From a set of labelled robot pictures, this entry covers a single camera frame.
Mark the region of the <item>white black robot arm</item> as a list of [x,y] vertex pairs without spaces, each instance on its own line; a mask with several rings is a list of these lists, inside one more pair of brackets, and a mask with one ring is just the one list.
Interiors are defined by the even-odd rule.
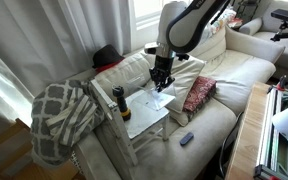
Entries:
[[161,12],[158,38],[146,44],[144,51],[155,56],[154,67],[149,69],[157,92],[169,87],[175,79],[171,76],[173,60],[189,58],[188,52],[199,43],[208,23],[214,23],[229,5],[230,0],[193,0],[166,4]]

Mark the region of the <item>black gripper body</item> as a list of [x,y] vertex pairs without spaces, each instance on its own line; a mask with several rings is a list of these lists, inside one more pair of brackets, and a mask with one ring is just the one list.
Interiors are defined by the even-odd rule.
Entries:
[[171,77],[172,58],[155,57],[154,67],[149,69],[151,79],[156,84],[171,84],[174,78]]

